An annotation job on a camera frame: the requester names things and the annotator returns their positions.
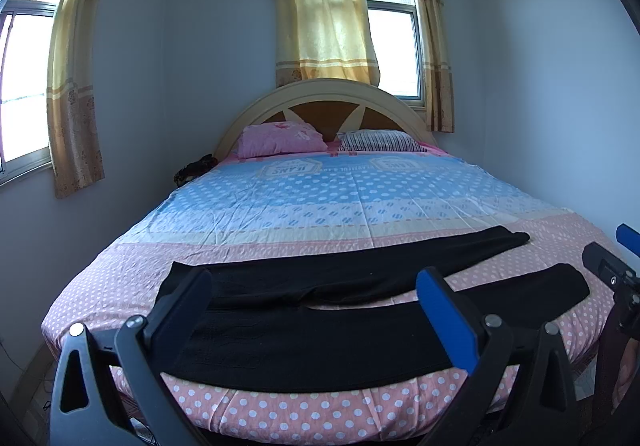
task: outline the wooden headboard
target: wooden headboard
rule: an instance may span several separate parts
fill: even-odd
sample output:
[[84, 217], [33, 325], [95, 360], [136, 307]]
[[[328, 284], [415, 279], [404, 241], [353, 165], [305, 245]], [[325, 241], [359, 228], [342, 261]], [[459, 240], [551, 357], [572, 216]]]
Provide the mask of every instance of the wooden headboard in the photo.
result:
[[325, 141], [339, 132], [395, 129], [436, 144], [420, 116], [395, 96], [356, 81], [319, 78], [280, 87], [252, 103], [226, 131], [215, 157], [225, 159], [247, 125], [270, 121], [304, 121]]

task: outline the mattress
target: mattress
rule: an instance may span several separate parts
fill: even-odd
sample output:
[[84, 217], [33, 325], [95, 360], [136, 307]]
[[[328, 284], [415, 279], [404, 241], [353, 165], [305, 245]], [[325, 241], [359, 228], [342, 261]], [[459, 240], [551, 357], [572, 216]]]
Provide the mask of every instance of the mattress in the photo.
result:
[[[53, 303], [42, 330], [51, 349], [59, 351], [76, 321], [104, 330], [120, 327], [131, 315], [148, 314], [173, 261], [196, 265], [350, 251], [494, 225], [527, 232], [531, 240], [447, 282], [458, 291], [572, 264], [591, 294], [556, 321], [570, 359], [578, 362], [596, 343], [612, 307], [610, 291], [582, 267], [582, 249], [597, 241], [616, 253], [613, 243], [569, 210], [532, 198], [477, 166], [432, 153], [228, 159], [174, 191], [101, 252]], [[412, 291], [370, 305], [415, 299]], [[380, 336], [379, 347], [402, 354], [405, 344]], [[366, 361], [375, 362], [376, 351], [368, 354]], [[118, 389], [132, 396], [123, 372], [112, 371]], [[494, 408], [504, 404], [516, 372], [517, 366], [506, 369]], [[389, 386], [326, 394], [264, 394], [162, 378], [201, 428], [264, 442], [331, 445], [425, 433], [466, 373], [451, 368]]]

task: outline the white wall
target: white wall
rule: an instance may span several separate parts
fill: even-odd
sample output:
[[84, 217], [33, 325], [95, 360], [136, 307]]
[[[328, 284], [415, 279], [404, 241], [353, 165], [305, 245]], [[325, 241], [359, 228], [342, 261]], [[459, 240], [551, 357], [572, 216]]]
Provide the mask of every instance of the white wall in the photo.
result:
[[[52, 171], [0, 187], [0, 336], [27, 366], [65, 285], [172, 187], [164, 136], [166, 0], [100, 0], [94, 86], [106, 178], [64, 200]], [[0, 352], [0, 390], [20, 375]]]
[[[470, 0], [444, 0], [456, 94], [456, 134], [438, 138], [480, 163], [481, 76]], [[231, 122], [275, 87], [274, 0], [170, 0], [169, 106], [178, 133], [174, 168], [212, 152]]]
[[612, 238], [620, 223], [640, 228], [640, 36], [620, 0], [475, 8], [485, 168]]

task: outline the blue polka dot bed sheet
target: blue polka dot bed sheet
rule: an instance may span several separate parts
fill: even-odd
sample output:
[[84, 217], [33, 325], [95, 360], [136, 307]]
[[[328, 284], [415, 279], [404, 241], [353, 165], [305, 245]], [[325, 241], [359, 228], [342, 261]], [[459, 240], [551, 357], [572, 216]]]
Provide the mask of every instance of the blue polka dot bed sheet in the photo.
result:
[[[173, 261], [197, 265], [334, 253], [495, 225], [527, 232], [531, 240], [447, 282], [457, 291], [572, 264], [591, 294], [557, 323], [572, 362], [583, 359], [604, 327], [612, 297], [582, 267], [582, 249], [597, 241], [616, 253], [613, 243], [572, 211], [535, 199], [477, 166], [429, 152], [230, 157], [174, 191], [101, 252], [60, 294], [42, 330], [52, 350], [60, 350], [76, 321], [103, 330], [148, 314]], [[412, 291], [370, 305], [416, 299]], [[380, 347], [402, 354], [404, 346], [381, 337]], [[367, 361], [375, 360], [371, 350]], [[506, 369], [495, 408], [508, 398], [516, 368]], [[122, 370], [113, 368], [113, 377], [124, 397], [131, 397]], [[424, 434], [455, 397], [466, 372], [451, 368], [389, 386], [326, 394], [264, 394], [162, 378], [201, 428], [275, 444], [340, 445]]]

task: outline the bed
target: bed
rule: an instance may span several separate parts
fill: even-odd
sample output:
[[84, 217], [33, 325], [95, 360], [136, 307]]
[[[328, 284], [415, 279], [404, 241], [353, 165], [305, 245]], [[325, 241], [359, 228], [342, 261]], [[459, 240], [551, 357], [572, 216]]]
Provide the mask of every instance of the bed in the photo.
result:
[[[73, 279], [42, 324], [53, 352], [71, 324], [120, 327], [151, 311], [173, 261], [210, 264], [389, 246], [503, 225], [527, 232], [525, 246], [447, 279], [454, 290], [569, 263], [591, 294], [556, 321], [572, 363], [593, 356], [612, 296], [582, 267], [585, 245], [616, 248], [575, 213], [555, 208], [444, 152], [327, 152], [238, 159], [242, 129], [265, 121], [303, 120], [332, 141], [340, 131], [398, 129], [435, 140], [409, 107], [381, 90], [345, 80], [290, 84], [252, 104], [216, 150], [221, 163], [174, 191]], [[415, 292], [380, 301], [414, 301]], [[381, 339], [380, 347], [402, 343]], [[375, 350], [370, 353], [375, 361]], [[118, 389], [127, 380], [112, 368]], [[504, 404], [517, 366], [494, 398]], [[389, 386], [326, 394], [264, 394], [162, 375], [196, 425], [239, 438], [280, 444], [347, 444], [425, 433], [465, 381], [455, 368]]]

